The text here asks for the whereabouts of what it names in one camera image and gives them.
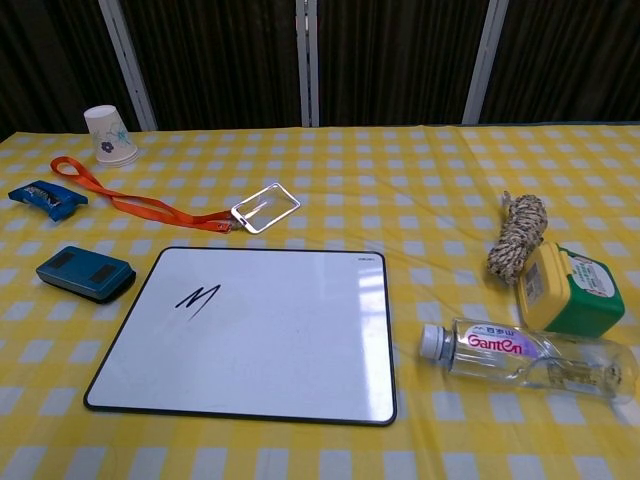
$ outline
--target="lanyard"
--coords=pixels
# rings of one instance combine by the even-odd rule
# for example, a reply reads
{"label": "lanyard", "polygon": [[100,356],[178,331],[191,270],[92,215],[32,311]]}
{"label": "lanyard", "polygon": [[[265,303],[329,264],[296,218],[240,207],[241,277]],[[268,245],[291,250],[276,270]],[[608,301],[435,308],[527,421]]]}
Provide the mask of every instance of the lanyard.
{"label": "lanyard", "polygon": [[[71,165],[78,173],[64,173],[60,169],[64,165]],[[209,215],[189,215],[160,200],[138,195],[125,195],[124,193],[108,190],[102,186],[87,168],[71,157],[54,158],[51,162],[51,169],[58,175],[76,182],[87,190],[108,197],[115,208],[136,217],[179,227],[197,228],[219,233],[229,233],[236,226],[236,220],[229,210]],[[121,199],[133,200],[137,203],[129,203]],[[140,204],[151,205],[155,208],[145,207]]]}

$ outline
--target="yellow checkered tablecloth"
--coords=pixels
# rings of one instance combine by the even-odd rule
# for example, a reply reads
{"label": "yellow checkered tablecloth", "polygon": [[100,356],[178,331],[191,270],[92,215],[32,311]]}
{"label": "yellow checkered tablecloth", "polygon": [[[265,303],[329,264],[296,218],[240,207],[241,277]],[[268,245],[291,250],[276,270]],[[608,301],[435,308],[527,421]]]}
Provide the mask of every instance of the yellow checkered tablecloth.
{"label": "yellow checkered tablecloth", "polygon": [[[499,197],[546,202],[548,240],[605,262],[627,315],[607,338],[640,357],[640,126],[326,128],[134,134],[137,163],[102,170],[88,135],[0,145],[0,475],[26,478],[635,478],[640,407],[456,378],[416,358],[423,322],[515,323],[484,272]],[[303,206],[260,236],[127,216],[104,199],[56,225],[6,198],[71,155],[107,187],[217,211],[273,181]],[[61,247],[122,258],[139,276],[97,306],[43,285]],[[83,393],[169,245],[369,249],[387,259],[398,418],[389,427],[97,414]]]}

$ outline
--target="plastic bottle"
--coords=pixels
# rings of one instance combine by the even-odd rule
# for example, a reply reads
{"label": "plastic bottle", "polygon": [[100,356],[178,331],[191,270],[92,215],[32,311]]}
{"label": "plastic bottle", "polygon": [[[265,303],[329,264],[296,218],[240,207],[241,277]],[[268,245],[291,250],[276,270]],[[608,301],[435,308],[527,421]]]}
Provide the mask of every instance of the plastic bottle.
{"label": "plastic bottle", "polygon": [[454,319],[452,331],[425,325],[420,354],[451,373],[509,385],[587,393],[625,403],[638,365],[631,351],[604,339]]}

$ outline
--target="black marker writing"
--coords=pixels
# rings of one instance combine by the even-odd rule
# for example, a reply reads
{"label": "black marker writing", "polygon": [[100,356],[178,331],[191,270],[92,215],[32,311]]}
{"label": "black marker writing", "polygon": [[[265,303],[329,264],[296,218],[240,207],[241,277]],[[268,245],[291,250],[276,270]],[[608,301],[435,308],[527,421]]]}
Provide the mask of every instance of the black marker writing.
{"label": "black marker writing", "polygon": [[202,292],[202,290],[204,290],[204,287],[200,287],[199,289],[197,289],[195,292],[193,292],[191,295],[189,295],[187,298],[185,298],[184,300],[182,300],[180,303],[178,303],[175,308],[178,308],[180,305],[182,305],[184,302],[187,302],[187,304],[185,305],[185,308],[189,308],[191,305],[193,305],[195,302],[197,302],[198,300],[200,300],[202,297],[204,297],[207,294],[209,295],[209,298],[207,298],[205,300],[205,302],[200,305],[200,308],[198,308],[198,310],[195,311],[195,313],[193,315],[191,315],[191,317],[189,317],[189,320],[191,320],[193,317],[195,317],[200,310],[202,310],[204,308],[204,306],[209,303],[209,300],[211,300],[213,298],[213,296],[216,294],[216,292],[218,290],[220,290],[220,285],[216,285],[213,288],[210,288],[209,290],[207,290],[206,292]]}

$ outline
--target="table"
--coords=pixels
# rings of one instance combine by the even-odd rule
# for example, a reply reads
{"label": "table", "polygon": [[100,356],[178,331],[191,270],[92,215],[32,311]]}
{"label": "table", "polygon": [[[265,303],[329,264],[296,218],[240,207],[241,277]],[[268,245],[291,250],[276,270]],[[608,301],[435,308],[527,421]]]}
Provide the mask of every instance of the table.
{"label": "table", "polygon": [[[417,359],[423,322],[516,323],[484,272],[503,189],[546,202],[548,240],[609,265],[627,314],[606,337],[640,357],[640,126],[324,128],[144,132],[137,163],[103,170],[88,135],[16,133],[0,145],[2,478],[631,478],[640,407],[455,378]],[[127,216],[90,192],[55,225],[6,192],[62,183],[68,154],[107,187],[217,211],[275,180],[302,202],[260,236]],[[80,191],[75,185],[70,188]],[[139,276],[113,304],[44,285],[35,268],[74,244]],[[154,259],[168,245],[383,253],[398,417],[386,428],[97,414],[84,391]]]}

